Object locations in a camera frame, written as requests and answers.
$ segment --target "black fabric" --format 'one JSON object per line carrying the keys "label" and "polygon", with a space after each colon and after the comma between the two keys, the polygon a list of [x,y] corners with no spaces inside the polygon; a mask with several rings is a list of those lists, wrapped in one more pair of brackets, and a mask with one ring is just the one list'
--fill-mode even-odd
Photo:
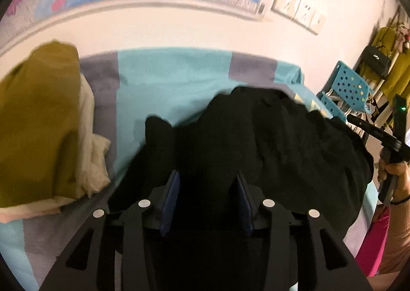
{"label": "black fabric", "polygon": [[298,213],[317,209],[344,236],[362,206],[373,158],[339,119],[307,112],[281,91],[238,87],[217,95],[194,123],[172,128],[149,117],[146,144],[110,209],[147,198],[174,169],[181,174],[183,200],[176,225],[190,214],[197,223],[190,224],[193,229],[220,225],[228,190],[241,170],[266,197]]}

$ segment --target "brown sweater sleeve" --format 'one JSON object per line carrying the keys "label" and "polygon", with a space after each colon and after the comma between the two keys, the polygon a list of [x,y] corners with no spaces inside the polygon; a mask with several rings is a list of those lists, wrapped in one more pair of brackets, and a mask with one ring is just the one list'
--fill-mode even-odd
{"label": "brown sweater sleeve", "polygon": [[390,224],[380,274],[400,271],[410,257],[410,200],[390,207]]}

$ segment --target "bed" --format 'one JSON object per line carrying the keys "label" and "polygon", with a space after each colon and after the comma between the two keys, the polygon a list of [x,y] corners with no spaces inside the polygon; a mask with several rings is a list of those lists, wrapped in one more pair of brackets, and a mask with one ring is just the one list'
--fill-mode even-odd
{"label": "bed", "polygon": [[[0,253],[26,291],[37,291],[81,224],[106,201],[145,137],[145,119],[156,114],[172,125],[204,109],[221,91],[238,85],[284,91],[308,110],[325,106],[303,85],[293,64],[248,54],[196,48],[135,49],[80,59],[81,71],[95,96],[94,132],[109,138],[106,156],[112,185],[81,199],[58,215],[0,225]],[[356,255],[377,203],[371,182],[357,221],[345,243]]]}

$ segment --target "black bracelet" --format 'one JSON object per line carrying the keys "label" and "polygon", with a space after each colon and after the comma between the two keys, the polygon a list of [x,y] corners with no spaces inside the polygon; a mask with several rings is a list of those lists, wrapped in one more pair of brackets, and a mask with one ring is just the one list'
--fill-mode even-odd
{"label": "black bracelet", "polygon": [[410,200],[410,196],[408,196],[408,197],[405,198],[404,200],[401,200],[400,202],[396,202],[396,203],[392,202],[392,204],[393,204],[393,205],[399,205],[399,204],[402,204],[402,203],[407,202],[408,200]]}

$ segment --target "electrical outlet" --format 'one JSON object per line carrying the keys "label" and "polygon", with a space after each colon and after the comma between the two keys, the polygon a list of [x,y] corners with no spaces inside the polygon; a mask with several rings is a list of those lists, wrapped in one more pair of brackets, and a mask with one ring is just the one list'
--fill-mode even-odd
{"label": "electrical outlet", "polygon": [[301,0],[299,9],[295,15],[295,21],[305,27],[308,27],[312,21],[315,11],[316,8],[313,7],[310,0]]}
{"label": "electrical outlet", "polygon": [[318,35],[326,22],[326,16],[320,10],[316,10],[313,15],[312,22],[309,25],[309,30]]}
{"label": "electrical outlet", "polygon": [[272,10],[289,18],[294,18],[301,0],[275,0]]}

